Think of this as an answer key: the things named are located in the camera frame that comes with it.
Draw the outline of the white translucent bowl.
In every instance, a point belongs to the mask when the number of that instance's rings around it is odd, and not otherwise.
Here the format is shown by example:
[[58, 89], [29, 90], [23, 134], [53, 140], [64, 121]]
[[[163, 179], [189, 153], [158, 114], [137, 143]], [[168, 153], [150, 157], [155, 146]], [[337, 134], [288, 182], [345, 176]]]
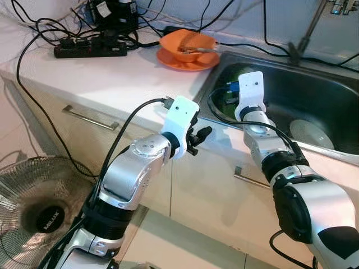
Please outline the white translucent bowl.
[[334, 150], [330, 136], [320, 126], [307, 120], [295, 119], [289, 124], [292, 138], [313, 146]]

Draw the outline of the orange plastic plate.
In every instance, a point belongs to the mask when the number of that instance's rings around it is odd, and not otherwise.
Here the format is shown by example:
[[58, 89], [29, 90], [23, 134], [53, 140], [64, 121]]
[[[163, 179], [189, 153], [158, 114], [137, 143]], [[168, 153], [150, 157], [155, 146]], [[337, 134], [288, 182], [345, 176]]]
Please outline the orange plastic plate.
[[203, 53], [194, 62], [177, 61], [166, 49], [159, 49], [156, 53], [158, 61], [165, 67], [184, 71], [200, 71], [211, 69], [220, 62], [220, 56], [216, 52]]

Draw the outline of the metal spoon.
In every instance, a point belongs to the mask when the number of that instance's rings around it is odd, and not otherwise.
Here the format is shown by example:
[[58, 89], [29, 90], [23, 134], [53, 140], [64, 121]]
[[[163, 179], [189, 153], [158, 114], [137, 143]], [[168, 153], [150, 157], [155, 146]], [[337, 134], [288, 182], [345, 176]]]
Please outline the metal spoon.
[[202, 48], [202, 47], [180, 47], [174, 52], [177, 52], [179, 54], [197, 54], [197, 53], [217, 53], [218, 50]]

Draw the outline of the stainless steel sink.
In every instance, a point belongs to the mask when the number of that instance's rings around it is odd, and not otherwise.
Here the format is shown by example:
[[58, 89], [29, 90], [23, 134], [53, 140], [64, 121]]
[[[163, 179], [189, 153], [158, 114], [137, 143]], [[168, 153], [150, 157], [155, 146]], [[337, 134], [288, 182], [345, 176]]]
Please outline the stainless steel sink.
[[194, 97], [201, 117], [231, 127], [234, 109], [218, 108], [218, 89], [236, 81], [238, 75], [264, 74], [266, 114], [292, 140], [289, 124], [303, 119], [320, 126], [334, 143], [334, 150], [297, 141], [302, 150], [357, 165], [359, 163], [359, 81], [315, 68], [296, 67], [248, 54], [226, 52], [213, 67]]

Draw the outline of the dark metal faucet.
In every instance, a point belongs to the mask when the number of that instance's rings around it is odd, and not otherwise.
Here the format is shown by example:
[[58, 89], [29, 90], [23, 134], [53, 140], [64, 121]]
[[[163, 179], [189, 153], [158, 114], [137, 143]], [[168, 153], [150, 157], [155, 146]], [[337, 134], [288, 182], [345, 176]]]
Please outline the dark metal faucet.
[[300, 65], [303, 54], [310, 44], [311, 37], [315, 31], [316, 25], [321, 19], [321, 15], [327, 6], [331, 6], [331, 15], [347, 16], [351, 11], [359, 10], [359, 0], [319, 0], [318, 7], [310, 21], [307, 31], [303, 34], [298, 44], [289, 43], [289, 63], [292, 65]]

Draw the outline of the black power strip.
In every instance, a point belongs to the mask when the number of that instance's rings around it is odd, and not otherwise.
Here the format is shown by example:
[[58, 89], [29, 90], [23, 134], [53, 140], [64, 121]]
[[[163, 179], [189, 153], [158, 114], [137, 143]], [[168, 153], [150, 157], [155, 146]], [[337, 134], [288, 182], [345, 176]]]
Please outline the black power strip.
[[60, 44], [55, 46], [53, 54], [56, 58], [82, 58], [82, 57], [124, 57], [128, 55], [125, 44], [116, 46], [97, 46], [95, 44]]

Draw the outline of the black power adapter box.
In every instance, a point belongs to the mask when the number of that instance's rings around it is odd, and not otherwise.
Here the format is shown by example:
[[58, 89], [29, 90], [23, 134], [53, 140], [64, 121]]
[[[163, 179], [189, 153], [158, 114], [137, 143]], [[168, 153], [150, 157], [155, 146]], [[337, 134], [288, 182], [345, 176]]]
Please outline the black power adapter box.
[[88, 0], [87, 5], [94, 25], [130, 33], [139, 28], [136, 0]]

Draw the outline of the grey floor fan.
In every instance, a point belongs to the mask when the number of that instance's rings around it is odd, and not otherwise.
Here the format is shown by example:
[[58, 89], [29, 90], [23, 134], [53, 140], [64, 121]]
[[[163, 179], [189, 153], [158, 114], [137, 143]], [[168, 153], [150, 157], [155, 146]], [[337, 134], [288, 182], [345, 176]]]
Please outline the grey floor fan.
[[95, 179], [62, 156], [0, 170], [0, 269], [36, 269], [72, 226]]

